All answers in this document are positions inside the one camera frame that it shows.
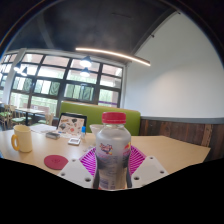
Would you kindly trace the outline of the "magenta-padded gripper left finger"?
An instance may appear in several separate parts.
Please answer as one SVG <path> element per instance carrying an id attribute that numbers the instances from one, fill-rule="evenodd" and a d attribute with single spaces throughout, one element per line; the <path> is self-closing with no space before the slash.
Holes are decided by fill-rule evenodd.
<path id="1" fill-rule="evenodd" d="M 96 148 L 89 149 L 79 159 L 71 159 L 58 176 L 84 188 L 92 188 L 97 172 Z"/>

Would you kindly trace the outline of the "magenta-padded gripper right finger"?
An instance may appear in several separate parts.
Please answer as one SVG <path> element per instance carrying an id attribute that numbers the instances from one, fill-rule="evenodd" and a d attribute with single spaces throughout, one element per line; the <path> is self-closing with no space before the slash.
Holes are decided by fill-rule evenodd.
<path id="1" fill-rule="evenodd" d="M 128 161 L 127 187 L 140 188 L 168 175 L 154 156 L 146 156 L 132 146 Z"/>

